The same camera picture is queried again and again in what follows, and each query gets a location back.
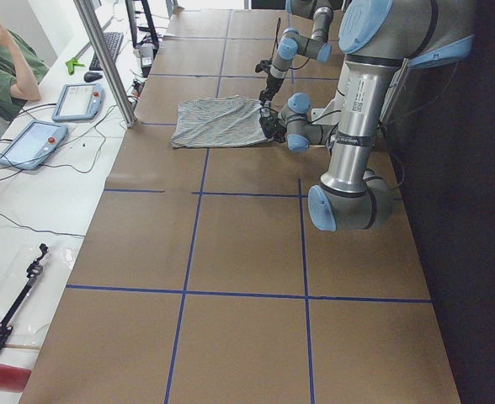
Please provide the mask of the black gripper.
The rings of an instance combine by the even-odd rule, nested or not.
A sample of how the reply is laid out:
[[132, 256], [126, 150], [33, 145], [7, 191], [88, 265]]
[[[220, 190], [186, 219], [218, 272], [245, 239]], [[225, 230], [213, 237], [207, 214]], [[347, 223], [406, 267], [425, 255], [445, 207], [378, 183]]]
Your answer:
[[286, 78], [286, 73], [287, 71], [280, 70], [277, 67], [274, 66], [274, 63], [271, 59], [268, 60], [261, 60], [256, 66], [255, 66], [255, 72], [260, 73], [260, 72], [265, 72], [267, 74], [266, 78], [266, 87], [264, 90], [262, 90], [259, 94], [259, 101], [262, 104], [265, 104], [267, 102], [271, 102], [274, 93], [277, 93], [282, 84], [283, 81]]
[[280, 123], [278, 115], [272, 109], [261, 108], [259, 110], [259, 124], [269, 141], [285, 142], [286, 127]]

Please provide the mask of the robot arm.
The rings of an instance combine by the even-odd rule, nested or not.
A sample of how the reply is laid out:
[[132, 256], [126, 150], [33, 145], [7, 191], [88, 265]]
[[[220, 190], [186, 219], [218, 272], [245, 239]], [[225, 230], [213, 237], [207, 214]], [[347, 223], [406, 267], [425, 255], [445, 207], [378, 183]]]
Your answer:
[[259, 123], [267, 138], [293, 152], [324, 145], [328, 170], [308, 193], [314, 226], [322, 231], [364, 230], [391, 215], [393, 198], [383, 178], [368, 168], [386, 92], [403, 66], [430, 68], [467, 57], [474, 39], [473, 1], [351, 1], [343, 4], [338, 33], [345, 86], [328, 105], [323, 121], [308, 119], [311, 101], [295, 93], [279, 112], [269, 105], [297, 56], [326, 61], [334, 5], [289, 1], [287, 11], [313, 22], [309, 36], [287, 29], [276, 55], [258, 64], [267, 82], [259, 95]]
[[269, 103], [280, 90], [296, 56], [321, 62], [328, 61], [332, 51], [332, 46], [328, 43], [329, 30], [334, 11], [341, 6], [342, 4], [336, 1], [326, 0], [285, 2], [285, 9], [289, 14], [313, 22], [311, 34], [301, 35], [294, 27], [285, 29], [280, 39], [274, 41], [272, 56], [261, 60], [255, 66], [255, 72], [267, 74], [266, 87], [259, 94], [262, 105]]

